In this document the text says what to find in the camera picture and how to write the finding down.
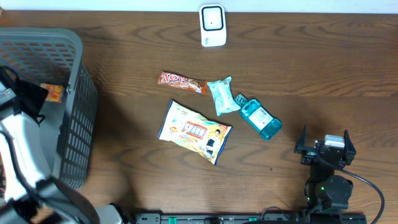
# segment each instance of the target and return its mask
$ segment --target red candy wrapper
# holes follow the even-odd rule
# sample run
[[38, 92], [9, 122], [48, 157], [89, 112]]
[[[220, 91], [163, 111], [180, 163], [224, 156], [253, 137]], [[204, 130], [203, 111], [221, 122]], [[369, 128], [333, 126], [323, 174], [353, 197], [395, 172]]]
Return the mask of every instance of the red candy wrapper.
[[205, 80], [196, 80], [169, 72], [162, 72], [160, 74], [158, 83], [195, 91], [203, 95], [206, 94], [207, 88], [207, 81]]

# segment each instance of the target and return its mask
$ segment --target white wall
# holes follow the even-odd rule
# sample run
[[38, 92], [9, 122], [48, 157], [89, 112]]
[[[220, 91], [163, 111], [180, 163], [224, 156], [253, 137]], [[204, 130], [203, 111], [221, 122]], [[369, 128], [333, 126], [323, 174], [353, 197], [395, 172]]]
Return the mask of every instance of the white wall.
[[204, 3], [228, 12], [342, 12], [397, 14], [398, 0], [0, 0], [5, 10], [195, 12]]

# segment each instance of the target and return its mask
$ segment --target green component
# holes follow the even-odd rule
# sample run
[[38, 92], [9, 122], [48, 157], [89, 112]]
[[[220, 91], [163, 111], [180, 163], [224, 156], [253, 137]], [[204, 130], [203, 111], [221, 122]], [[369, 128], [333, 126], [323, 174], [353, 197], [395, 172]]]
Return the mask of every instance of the green component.
[[169, 218], [169, 224], [177, 224], [177, 218], [175, 218], [175, 217], [170, 217], [170, 218]]

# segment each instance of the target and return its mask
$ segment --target perforated basket wall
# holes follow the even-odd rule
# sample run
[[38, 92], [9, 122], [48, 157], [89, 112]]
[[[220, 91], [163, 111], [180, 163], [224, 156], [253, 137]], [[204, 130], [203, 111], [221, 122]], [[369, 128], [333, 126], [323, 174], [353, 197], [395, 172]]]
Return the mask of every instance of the perforated basket wall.
[[49, 163], [53, 175], [71, 188], [81, 187], [86, 179], [98, 105], [97, 89], [81, 62], [82, 52], [79, 36], [70, 30], [0, 28], [0, 65], [10, 66], [21, 79], [37, 85], [67, 89], [66, 101], [54, 110], [63, 115], [54, 162]]

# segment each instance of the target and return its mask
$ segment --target white bottle label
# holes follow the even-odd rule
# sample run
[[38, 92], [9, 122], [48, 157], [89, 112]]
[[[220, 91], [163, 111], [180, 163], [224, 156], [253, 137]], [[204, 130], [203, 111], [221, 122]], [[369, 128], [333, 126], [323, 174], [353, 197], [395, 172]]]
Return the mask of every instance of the white bottle label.
[[265, 128], [274, 118], [269, 115], [263, 108], [258, 108], [253, 114], [250, 115], [249, 119], [257, 126], [260, 130]]

